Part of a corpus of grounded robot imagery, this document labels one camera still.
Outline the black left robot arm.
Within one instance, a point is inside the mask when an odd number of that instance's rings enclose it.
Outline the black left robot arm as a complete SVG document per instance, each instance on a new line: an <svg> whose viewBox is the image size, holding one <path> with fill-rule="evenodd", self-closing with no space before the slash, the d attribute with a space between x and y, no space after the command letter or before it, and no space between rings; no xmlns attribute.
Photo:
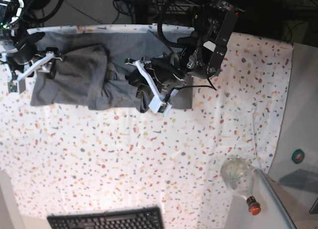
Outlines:
<svg viewBox="0 0 318 229"><path fill-rule="evenodd" d="M188 15L194 28L188 37L175 42L166 38L163 21L167 10L177 1L191 3ZM157 25L158 37L167 47L178 52L160 57L145 56L141 60L127 59L125 63L136 67L127 76L131 85L147 85L158 91L193 88L188 77L210 80L222 71L221 65L227 45L240 13L245 12L244 0L166 0Z"/></svg>

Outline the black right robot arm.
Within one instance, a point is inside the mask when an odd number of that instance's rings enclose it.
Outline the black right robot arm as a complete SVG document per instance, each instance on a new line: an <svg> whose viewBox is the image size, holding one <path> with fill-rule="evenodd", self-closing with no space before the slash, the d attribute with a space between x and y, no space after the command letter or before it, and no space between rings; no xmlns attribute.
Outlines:
<svg viewBox="0 0 318 229"><path fill-rule="evenodd" d="M64 0L58 0L54 9L42 18L32 16L32 11L50 0L0 0L0 43L5 52L0 55L0 63L8 68L10 81L19 77L32 77L35 71L54 79L57 60L62 61L58 48L37 48L37 42L45 37L45 32L28 33L31 25L45 23L60 9Z"/></svg>

